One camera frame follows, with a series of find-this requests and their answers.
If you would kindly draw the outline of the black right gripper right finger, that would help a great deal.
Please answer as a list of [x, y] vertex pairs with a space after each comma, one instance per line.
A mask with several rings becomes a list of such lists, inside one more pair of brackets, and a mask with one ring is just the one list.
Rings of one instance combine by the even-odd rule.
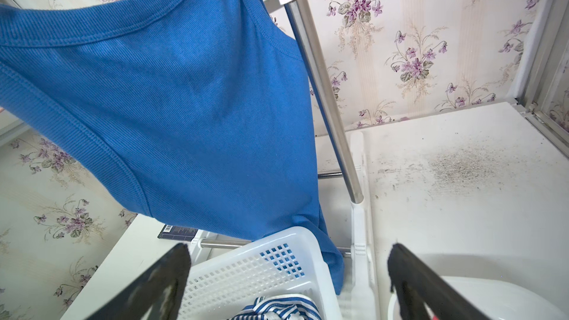
[[393, 245], [388, 274], [404, 320], [430, 319], [429, 312], [438, 319], [487, 318], [403, 244]]

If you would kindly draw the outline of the blue white striped tank top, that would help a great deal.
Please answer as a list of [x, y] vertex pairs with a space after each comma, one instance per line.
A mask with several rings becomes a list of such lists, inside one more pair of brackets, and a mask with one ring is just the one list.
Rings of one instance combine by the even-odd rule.
[[231, 319], [321, 320], [316, 303], [302, 294], [261, 296]]

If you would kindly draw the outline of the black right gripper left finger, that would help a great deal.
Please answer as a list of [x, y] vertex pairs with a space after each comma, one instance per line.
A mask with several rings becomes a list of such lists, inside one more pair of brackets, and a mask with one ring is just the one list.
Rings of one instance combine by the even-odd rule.
[[177, 319], [191, 270], [188, 246], [176, 244], [90, 319]]

